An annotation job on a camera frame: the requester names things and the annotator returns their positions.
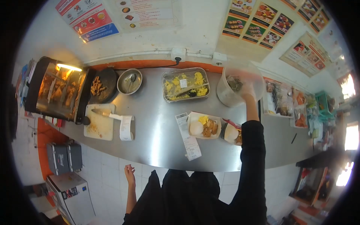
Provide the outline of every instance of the white cutting board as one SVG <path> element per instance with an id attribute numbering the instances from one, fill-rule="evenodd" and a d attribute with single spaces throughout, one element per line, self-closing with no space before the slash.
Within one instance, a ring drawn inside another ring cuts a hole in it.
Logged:
<path id="1" fill-rule="evenodd" d="M 91 111 L 92 109 L 110 109 L 115 113 L 114 104 L 90 104 L 86 106 L 85 116 L 90 119 L 90 125 L 84 126 L 84 136 L 111 141 L 113 139 L 114 119 Z"/>

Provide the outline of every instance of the blue sign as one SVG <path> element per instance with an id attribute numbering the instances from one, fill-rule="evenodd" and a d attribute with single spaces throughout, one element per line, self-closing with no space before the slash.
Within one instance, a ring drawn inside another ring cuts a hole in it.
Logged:
<path id="1" fill-rule="evenodd" d="M 119 31 L 115 27 L 113 23 L 107 24 L 105 26 L 99 27 L 93 31 L 90 31 L 86 34 L 83 34 L 81 36 L 82 39 L 84 39 L 86 42 L 94 41 L 96 39 L 106 37 L 109 35 L 113 35 L 118 33 Z"/>

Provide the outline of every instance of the stainless steel counter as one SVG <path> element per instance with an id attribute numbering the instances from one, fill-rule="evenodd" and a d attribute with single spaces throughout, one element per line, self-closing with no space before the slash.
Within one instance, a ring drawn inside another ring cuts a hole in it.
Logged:
<path id="1" fill-rule="evenodd" d="M 84 126 L 71 122 L 66 122 L 60 132 L 99 151 L 142 164 L 189 171 L 240 170 L 241 147 L 221 138 L 197 139 L 202 156 L 189 161 L 184 156 L 185 146 L 175 116 L 197 111 L 242 124 L 246 121 L 246 106 L 229 108 L 219 101 L 216 86 L 220 74 L 217 73 L 207 73 L 211 90 L 208 98 L 167 103 L 162 96 L 161 76 L 170 70 L 173 69 L 141 69 L 144 80 L 140 89 L 132 95 L 117 93 L 111 101 L 116 105 L 116 114 L 135 117 L 134 141 L 120 140 L 118 120 L 114 120 L 112 141 L 85 137 Z M 290 127 L 289 119 L 268 117 L 263 118 L 266 168 L 294 163 L 313 154 L 307 130 Z M 297 137 L 290 145 L 296 132 Z"/>

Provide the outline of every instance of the power cord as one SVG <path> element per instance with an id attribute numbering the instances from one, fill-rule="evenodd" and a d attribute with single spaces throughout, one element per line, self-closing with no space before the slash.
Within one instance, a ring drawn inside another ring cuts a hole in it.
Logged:
<path id="1" fill-rule="evenodd" d="M 171 66 L 177 66 L 179 65 L 181 58 L 180 57 L 175 57 L 176 60 L 176 64 L 175 65 L 168 65 L 168 66 L 157 66 L 157 67 L 144 67 L 144 68 L 138 68 L 138 69 L 152 69 L 152 68 L 166 68 L 166 67 L 171 67 Z"/>

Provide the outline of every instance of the hand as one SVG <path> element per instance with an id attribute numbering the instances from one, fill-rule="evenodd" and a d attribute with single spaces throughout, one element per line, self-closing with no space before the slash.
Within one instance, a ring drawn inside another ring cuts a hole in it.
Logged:
<path id="1" fill-rule="evenodd" d="M 134 176 L 134 172 L 135 172 L 134 167 L 131 167 L 131 164 L 126 165 L 124 168 L 124 172 L 125 172 L 127 182 L 129 183 L 129 187 L 136 186 L 135 176 Z"/>
<path id="2" fill-rule="evenodd" d="M 241 90 L 240 90 L 240 95 L 242 98 L 244 98 L 244 100 L 249 95 L 251 95 L 253 98 L 255 98 L 255 91 L 254 91 L 253 84 L 251 82 L 243 82 L 243 86 L 241 87 Z"/>

